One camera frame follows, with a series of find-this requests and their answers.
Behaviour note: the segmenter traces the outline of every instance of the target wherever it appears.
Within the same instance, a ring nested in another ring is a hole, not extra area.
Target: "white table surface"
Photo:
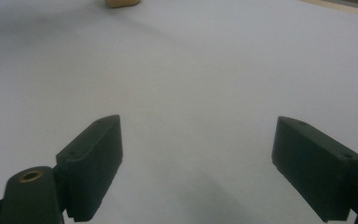
[[[112,114],[124,160],[90,223],[322,223],[270,154],[280,115],[358,152],[358,15],[297,0],[0,0],[0,199]]]

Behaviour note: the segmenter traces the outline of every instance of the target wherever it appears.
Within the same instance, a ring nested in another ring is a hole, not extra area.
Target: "white tabletop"
[[[297,0],[0,0],[0,199],[113,114],[124,160],[90,223],[322,223],[270,154],[280,115],[358,152],[358,15]]]

